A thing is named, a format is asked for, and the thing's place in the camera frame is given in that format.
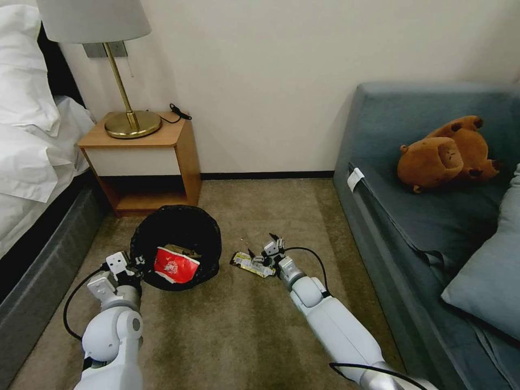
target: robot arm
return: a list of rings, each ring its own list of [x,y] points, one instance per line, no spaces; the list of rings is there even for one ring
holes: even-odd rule
[[[381,348],[370,332],[338,299],[332,297],[317,278],[308,277],[292,258],[285,255],[281,239],[272,237],[274,241],[266,245],[262,255],[266,263],[276,267],[292,301],[332,360],[395,372],[384,361]],[[420,389],[406,380],[366,368],[339,367],[338,370],[366,390]],[[415,382],[425,389],[436,390],[427,381]]]
[[[141,345],[140,275],[130,270],[124,252],[108,256],[111,272],[90,279],[90,292],[101,312],[82,338],[85,351],[81,380],[75,390],[142,390],[137,355]]]

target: black baseboard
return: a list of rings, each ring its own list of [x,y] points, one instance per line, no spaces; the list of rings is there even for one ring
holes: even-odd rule
[[[202,173],[202,180],[331,178],[334,171]]]

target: table lamp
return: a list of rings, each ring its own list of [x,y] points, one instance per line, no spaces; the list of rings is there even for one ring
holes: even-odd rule
[[[64,43],[102,43],[112,66],[126,112],[105,123],[108,135],[137,138],[161,127],[161,117],[134,111],[108,42],[128,41],[151,31],[140,0],[36,0],[47,37]]]

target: bed frame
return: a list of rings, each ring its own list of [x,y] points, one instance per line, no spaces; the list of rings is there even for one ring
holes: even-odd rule
[[[38,44],[47,63],[53,95],[70,96],[83,104],[59,46],[47,39],[43,27]],[[87,172],[74,179],[73,184],[21,238],[21,241],[30,243],[39,240],[37,249],[41,250],[20,261],[25,268],[19,272],[16,285],[0,303],[1,390],[7,389],[62,301],[85,259],[105,212],[98,186],[92,174]],[[9,261],[12,266],[17,264],[17,259],[26,256],[31,254],[13,248],[2,260]]]

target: wooden nightstand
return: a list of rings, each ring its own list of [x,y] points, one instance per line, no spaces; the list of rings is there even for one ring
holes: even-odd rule
[[[200,167],[191,122],[162,122],[155,133],[116,139],[105,132],[108,113],[78,142],[117,217],[146,215],[164,205],[196,206]],[[159,113],[170,121],[178,116]]]

